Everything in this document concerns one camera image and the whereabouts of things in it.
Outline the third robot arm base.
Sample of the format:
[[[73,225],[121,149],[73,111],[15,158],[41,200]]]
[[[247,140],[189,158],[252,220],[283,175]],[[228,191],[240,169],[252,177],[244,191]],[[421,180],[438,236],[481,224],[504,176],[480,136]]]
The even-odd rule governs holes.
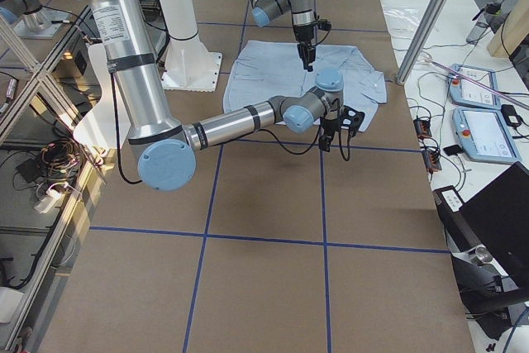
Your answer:
[[[69,22],[68,12],[48,10],[40,0],[1,0],[1,16],[27,39],[50,39]]]

